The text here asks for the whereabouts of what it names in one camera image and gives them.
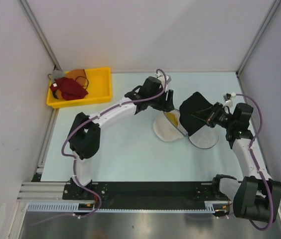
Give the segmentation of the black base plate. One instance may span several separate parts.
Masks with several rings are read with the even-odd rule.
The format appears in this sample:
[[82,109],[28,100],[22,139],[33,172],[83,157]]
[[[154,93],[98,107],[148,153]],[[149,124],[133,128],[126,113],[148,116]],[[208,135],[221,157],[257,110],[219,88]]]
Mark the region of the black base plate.
[[97,193],[103,202],[163,203],[173,201],[190,205],[198,201],[229,201],[217,192],[211,182],[91,182],[89,190]]

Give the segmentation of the white mesh laundry bag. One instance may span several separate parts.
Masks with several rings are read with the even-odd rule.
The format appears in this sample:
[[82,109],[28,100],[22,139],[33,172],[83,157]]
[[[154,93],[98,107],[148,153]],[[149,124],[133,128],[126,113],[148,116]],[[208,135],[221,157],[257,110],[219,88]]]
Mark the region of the white mesh laundry bag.
[[180,124],[180,112],[178,109],[169,113],[175,113],[178,119],[178,128],[174,127],[166,118],[166,112],[161,112],[153,122],[153,130],[158,138],[164,142],[173,142],[178,139],[187,138],[191,144],[200,149],[210,149],[218,142],[218,132],[207,126],[202,127],[192,136]]

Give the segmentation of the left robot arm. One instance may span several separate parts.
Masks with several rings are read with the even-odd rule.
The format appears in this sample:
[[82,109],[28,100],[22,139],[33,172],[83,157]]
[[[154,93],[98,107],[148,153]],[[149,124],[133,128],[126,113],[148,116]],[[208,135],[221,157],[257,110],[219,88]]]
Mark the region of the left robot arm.
[[72,180],[76,184],[73,191],[76,196],[80,199],[90,196],[91,158],[100,148],[101,132],[148,107],[163,112],[174,110],[173,90],[167,88],[170,81],[169,75],[150,76],[143,85],[126,93],[120,101],[109,108],[91,115],[81,112],[75,116],[61,153],[73,158]]

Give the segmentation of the black garment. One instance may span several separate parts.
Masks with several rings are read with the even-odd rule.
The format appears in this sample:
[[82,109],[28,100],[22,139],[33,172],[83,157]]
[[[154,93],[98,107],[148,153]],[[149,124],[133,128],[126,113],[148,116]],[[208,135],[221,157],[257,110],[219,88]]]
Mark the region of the black garment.
[[213,105],[200,92],[193,93],[180,105],[179,120],[182,127],[187,131],[188,136],[192,136],[206,125],[207,116],[203,114],[205,111],[208,113],[212,107]]

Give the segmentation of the right aluminium frame post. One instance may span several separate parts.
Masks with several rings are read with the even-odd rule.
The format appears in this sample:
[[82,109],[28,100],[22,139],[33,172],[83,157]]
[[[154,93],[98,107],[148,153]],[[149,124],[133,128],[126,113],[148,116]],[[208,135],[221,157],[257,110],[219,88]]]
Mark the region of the right aluminium frame post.
[[279,7],[281,6],[281,0],[274,0],[268,10],[268,12],[266,13],[266,16],[263,20],[263,22],[261,23],[254,39],[251,42],[250,47],[248,48],[245,56],[243,57],[237,71],[236,71],[236,76],[239,78],[243,72],[243,70],[245,69],[246,65],[248,64],[253,52],[256,50],[258,44],[260,43],[262,37],[265,34],[265,31],[268,29],[271,21],[273,20],[273,18],[275,17],[275,14],[277,13]]

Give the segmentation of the grey garment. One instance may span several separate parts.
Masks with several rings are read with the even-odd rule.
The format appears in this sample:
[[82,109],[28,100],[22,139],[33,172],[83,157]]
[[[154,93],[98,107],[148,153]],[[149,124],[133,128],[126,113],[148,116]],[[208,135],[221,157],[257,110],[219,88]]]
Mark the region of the grey garment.
[[53,70],[51,73],[51,81],[65,77],[66,73],[59,70]]

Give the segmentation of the yellow bra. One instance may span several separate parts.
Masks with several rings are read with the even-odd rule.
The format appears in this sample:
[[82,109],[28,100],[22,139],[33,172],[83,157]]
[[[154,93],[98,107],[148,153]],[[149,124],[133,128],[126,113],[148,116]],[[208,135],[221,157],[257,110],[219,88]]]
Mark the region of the yellow bra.
[[168,121],[176,128],[178,128],[178,119],[175,113],[165,113]]

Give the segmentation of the left aluminium frame post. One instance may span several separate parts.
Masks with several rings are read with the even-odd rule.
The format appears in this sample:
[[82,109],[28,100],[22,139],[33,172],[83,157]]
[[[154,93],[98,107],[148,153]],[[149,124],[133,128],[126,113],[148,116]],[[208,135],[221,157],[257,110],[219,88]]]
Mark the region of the left aluminium frame post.
[[18,4],[20,5],[23,13],[25,14],[26,18],[28,19],[34,33],[38,37],[39,42],[41,43],[42,47],[44,48],[48,58],[50,59],[51,63],[57,70],[62,70],[61,66],[46,38],[33,10],[31,9],[27,0],[17,0]]

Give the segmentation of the aluminium frame post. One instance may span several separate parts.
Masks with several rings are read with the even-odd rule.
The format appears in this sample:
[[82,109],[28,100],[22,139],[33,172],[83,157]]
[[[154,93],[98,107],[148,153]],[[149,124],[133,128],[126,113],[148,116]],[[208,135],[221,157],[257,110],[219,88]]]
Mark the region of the aluminium frame post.
[[268,12],[266,13],[266,16],[263,20],[263,22],[261,23],[254,39],[251,42],[250,47],[248,48],[245,56],[243,57],[237,71],[236,71],[236,76],[239,78],[243,72],[243,70],[245,69],[246,65],[248,64],[253,52],[256,50],[258,44],[260,43],[262,37],[265,34],[265,31],[268,29],[271,21],[273,20],[273,18],[275,17],[275,14],[277,13],[279,7],[281,6],[281,0],[274,0],[268,10]]
[[51,63],[57,70],[62,70],[61,66],[46,38],[33,10],[31,9],[27,0],[17,0],[18,4],[20,5],[23,13],[25,14],[26,18],[28,19],[34,33],[38,37],[39,42],[41,43],[42,47],[44,48],[48,58],[50,59]]

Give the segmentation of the yellow plastic bin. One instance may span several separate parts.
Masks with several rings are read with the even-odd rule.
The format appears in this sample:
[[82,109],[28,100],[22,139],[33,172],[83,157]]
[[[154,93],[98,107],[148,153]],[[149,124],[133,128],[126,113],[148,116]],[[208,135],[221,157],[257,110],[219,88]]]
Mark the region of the yellow plastic bin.
[[[48,88],[46,104],[54,109],[82,106],[88,104],[107,103],[112,99],[112,77],[109,67],[84,69],[89,86],[88,95],[80,100],[65,101],[53,97],[52,91]],[[48,75],[49,87],[53,83],[51,74]]]

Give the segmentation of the dark red garment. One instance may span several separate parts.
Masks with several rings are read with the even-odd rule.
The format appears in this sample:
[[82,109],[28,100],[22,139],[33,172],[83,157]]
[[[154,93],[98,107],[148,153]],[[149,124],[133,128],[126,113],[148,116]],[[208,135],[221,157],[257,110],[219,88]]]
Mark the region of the dark red garment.
[[86,89],[72,78],[62,77],[56,79],[49,88],[53,97],[59,100],[80,100],[88,95]]

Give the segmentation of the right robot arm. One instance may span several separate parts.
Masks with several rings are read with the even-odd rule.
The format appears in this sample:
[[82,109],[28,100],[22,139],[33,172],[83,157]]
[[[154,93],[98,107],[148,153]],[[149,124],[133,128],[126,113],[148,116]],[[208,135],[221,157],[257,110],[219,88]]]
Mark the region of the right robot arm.
[[217,175],[211,195],[217,200],[226,196],[231,199],[237,218],[270,224],[277,217],[281,182],[273,180],[256,159],[254,136],[249,130],[252,112],[253,107],[246,103],[238,103],[232,114],[220,103],[215,103],[207,112],[208,126],[219,125],[226,129],[226,140],[243,174],[242,182],[232,176]]

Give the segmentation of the orange garment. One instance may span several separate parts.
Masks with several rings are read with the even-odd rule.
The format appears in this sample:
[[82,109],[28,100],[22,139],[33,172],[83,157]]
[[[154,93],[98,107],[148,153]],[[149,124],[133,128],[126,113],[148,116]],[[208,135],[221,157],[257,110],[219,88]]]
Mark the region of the orange garment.
[[87,79],[84,69],[75,69],[75,70],[69,71],[66,73],[65,77],[72,78],[73,80],[77,81],[87,91],[87,88],[89,86],[89,81]]

